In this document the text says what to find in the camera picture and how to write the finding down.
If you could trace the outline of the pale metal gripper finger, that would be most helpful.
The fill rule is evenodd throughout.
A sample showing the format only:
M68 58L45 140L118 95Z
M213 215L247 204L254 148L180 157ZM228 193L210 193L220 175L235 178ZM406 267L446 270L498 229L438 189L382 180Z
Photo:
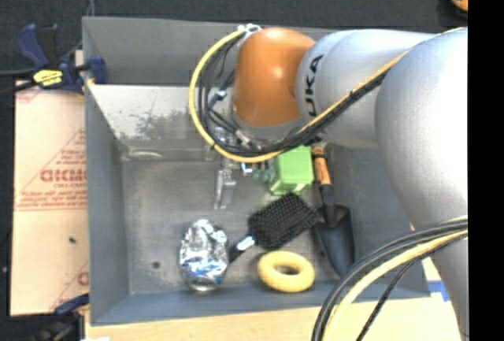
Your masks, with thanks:
M224 207L232 204L235 187L237 185L236 173L233 169L224 170Z
M223 191L225 184L225 172L219 169L215 176L214 201L213 208L220 209L223 206Z

